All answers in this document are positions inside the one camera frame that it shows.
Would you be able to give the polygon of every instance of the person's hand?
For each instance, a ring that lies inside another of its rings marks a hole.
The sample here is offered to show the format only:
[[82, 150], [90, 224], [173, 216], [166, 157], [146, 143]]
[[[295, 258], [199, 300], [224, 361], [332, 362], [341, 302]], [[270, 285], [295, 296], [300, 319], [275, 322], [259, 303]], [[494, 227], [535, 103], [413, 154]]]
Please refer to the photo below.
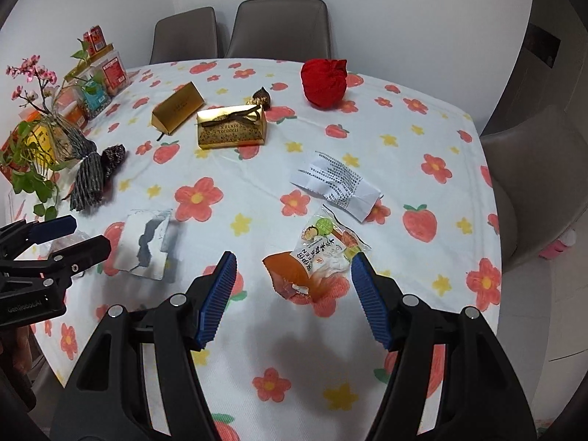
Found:
[[[29, 345], [29, 326], [21, 326], [16, 330], [17, 344], [12, 353], [14, 368], [22, 374], [27, 374], [33, 365], [31, 346]], [[0, 354], [4, 347], [0, 342]]]

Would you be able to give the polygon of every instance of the ribbed blue pad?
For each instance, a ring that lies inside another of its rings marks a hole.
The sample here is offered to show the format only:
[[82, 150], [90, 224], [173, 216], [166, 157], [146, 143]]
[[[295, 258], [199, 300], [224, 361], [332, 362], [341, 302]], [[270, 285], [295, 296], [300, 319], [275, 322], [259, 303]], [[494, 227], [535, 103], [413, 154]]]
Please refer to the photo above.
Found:
[[36, 244], [55, 240], [73, 234], [77, 222], [72, 216], [64, 216], [47, 222], [35, 224], [29, 232], [29, 240]]
[[230, 254], [225, 264], [221, 267], [211, 290], [208, 292], [207, 299], [202, 304], [198, 334], [196, 335], [196, 341], [202, 348], [215, 338], [216, 329], [225, 312], [236, 278], [237, 258], [234, 254]]
[[373, 337], [383, 344], [386, 350], [392, 346], [392, 333], [388, 321], [388, 310], [373, 284], [370, 273], [360, 257], [354, 257], [351, 264], [351, 278], [363, 312], [372, 329]]

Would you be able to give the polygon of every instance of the red paper ball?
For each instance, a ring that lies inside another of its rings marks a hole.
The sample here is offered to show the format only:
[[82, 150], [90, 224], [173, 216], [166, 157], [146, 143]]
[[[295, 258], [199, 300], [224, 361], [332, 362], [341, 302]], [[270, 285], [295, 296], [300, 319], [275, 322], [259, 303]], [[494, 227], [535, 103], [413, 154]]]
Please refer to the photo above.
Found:
[[347, 60], [308, 60], [300, 76], [306, 99], [312, 104], [329, 109], [338, 104], [347, 89]]

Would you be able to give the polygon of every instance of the gray chair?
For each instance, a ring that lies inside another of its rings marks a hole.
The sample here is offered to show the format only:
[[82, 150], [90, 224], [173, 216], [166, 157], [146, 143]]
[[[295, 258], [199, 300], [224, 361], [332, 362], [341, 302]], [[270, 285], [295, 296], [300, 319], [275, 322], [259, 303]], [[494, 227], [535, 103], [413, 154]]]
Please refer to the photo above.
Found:
[[554, 105], [480, 140], [492, 175], [506, 272], [536, 257], [588, 207], [588, 144]]
[[330, 58], [322, 0], [247, 0], [239, 5], [225, 58], [308, 61]]
[[149, 64], [218, 58], [216, 17], [207, 6], [169, 16], [155, 25]]

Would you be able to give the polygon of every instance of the gold wrapped chocolate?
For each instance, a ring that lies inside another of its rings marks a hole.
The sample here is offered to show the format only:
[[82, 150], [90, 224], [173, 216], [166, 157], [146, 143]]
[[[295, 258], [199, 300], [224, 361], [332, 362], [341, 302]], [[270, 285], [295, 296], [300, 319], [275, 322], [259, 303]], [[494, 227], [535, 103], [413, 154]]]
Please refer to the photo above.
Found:
[[272, 99], [265, 88], [262, 87], [259, 91], [254, 92], [254, 95], [248, 99], [247, 104], [258, 104], [267, 111], [272, 105]]
[[258, 104], [205, 109], [197, 117], [202, 149], [265, 143], [267, 121]]

